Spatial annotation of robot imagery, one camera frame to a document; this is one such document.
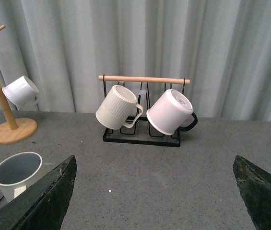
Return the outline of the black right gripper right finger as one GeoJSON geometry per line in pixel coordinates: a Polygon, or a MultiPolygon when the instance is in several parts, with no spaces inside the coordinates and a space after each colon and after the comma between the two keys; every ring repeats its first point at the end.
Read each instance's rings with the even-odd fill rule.
{"type": "Polygon", "coordinates": [[[239,155],[233,172],[255,228],[271,230],[271,174],[239,155]]]}

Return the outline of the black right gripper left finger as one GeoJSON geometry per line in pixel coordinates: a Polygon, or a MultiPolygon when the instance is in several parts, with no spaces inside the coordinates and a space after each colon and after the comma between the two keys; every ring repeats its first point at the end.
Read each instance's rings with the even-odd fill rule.
{"type": "Polygon", "coordinates": [[[77,172],[71,155],[0,209],[0,230],[59,230],[77,172]]]}

